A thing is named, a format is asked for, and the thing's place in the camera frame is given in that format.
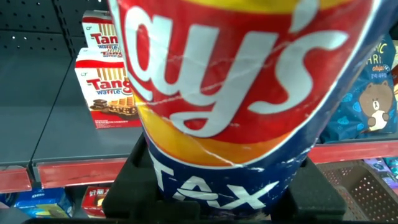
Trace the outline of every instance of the waffle image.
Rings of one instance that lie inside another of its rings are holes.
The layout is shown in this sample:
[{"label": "waffle image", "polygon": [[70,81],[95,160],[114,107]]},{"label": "waffle image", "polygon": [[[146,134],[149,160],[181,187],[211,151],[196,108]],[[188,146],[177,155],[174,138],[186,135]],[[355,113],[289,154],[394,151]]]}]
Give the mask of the waffle image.
[{"label": "waffle image", "polygon": [[122,98],[119,100],[113,100],[109,102],[109,112],[124,114],[124,115],[135,115],[137,114],[136,104],[132,96]]}]

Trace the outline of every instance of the grocery product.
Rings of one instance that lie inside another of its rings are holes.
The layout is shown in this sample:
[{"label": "grocery product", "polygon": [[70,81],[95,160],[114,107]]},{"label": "grocery product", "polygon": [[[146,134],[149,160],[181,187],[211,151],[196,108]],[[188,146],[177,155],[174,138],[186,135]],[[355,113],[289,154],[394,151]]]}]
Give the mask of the grocery product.
[{"label": "grocery product", "polygon": [[386,163],[384,163],[382,158],[364,159],[364,161],[377,171],[388,186],[392,189],[398,188],[398,180],[395,178],[395,175],[391,172]]},{"label": "grocery product", "polygon": [[15,201],[16,193],[0,194],[0,208],[9,208]]},{"label": "grocery product", "polygon": [[81,24],[89,48],[105,52],[120,52],[112,17],[107,11],[86,11]]},{"label": "grocery product", "polygon": [[272,210],[398,5],[108,3],[160,191],[234,218]]},{"label": "grocery product", "polygon": [[14,206],[33,218],[68,218],[73,215],[73,203],[63,188],[21,192]]},{"label": "grocery product", "polygon": [[109,191],[109,187],[87,187],[81,208],[90,218],[105,218],[102,202]]},{"label": "grocery product", "polygon": [[81,49],[75,71],[96,128],[141,125],[121,57]]},{"label": "grocery product", "polygon": [[368,138],[397,131],[391,74],[396,48],[389,34],[376,45],[351,89],[320,135],[322,142]]},{"label": "grocery product", "polygon": [[384,158],[387,166],[390,168],[391,172],[396,178],[398,178],[398,157],[387,157]]}]

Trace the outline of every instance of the pegboard wall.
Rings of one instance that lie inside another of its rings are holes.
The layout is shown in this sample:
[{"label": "pegboard wall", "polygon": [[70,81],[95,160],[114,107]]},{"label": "pegboard wall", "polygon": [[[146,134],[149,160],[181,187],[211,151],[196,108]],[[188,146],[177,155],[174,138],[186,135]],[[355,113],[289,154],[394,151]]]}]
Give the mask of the pegboard wall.
[{"label": "pegboard wall", "polygon": [[0,0],[0,49],[74,57],[86,47],[83,13],[95,9],[106,0]]},{"label": "pegboard wall", "polygon": [[72,55],[77,55],[87,43],[84,38],[81,19],[86,10],[108,10],[106,0],[78,0],[78,4],[71,4],[70,0],[53,0],[66,32],[67,42],[71,46]]}]

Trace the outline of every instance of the blue packaging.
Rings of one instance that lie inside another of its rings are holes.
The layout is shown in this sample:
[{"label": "blue packaging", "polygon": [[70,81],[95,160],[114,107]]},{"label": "blue packaging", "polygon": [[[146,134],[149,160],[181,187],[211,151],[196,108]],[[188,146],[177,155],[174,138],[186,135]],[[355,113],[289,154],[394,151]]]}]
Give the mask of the blue packaging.
[{"label": "blue packaging", "polygon": [[0,194],[0,208],[9,208],[14,203],[16,193]]},{"label": "blue packaging", "polygon": [[68,218],[73,215],[73,203],[64,188],[21,192],[15,207],[33,218]]},{"label": "blue packaging", "polygon": [[397,102],[391,75],[395,54],[391,37],[385,35],[321,133],[321,142],[397,131]]},{"label": "blue packaging", "polygon": [[398,157],[386,157],[383,159],[389,167],[398,166]]}]

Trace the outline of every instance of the chocolate waffle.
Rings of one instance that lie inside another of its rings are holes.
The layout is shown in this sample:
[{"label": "chocolate waffle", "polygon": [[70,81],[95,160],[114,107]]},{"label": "chocolate waffle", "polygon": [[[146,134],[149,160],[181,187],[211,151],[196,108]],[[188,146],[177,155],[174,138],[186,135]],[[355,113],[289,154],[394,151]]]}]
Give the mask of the chocolate waffle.
[{"label": "chocolate waffle", "polygon": [[130,96],[109,102],[109,112],[118,114],[121,118],[131,118],[137,114],[134,97]]}]

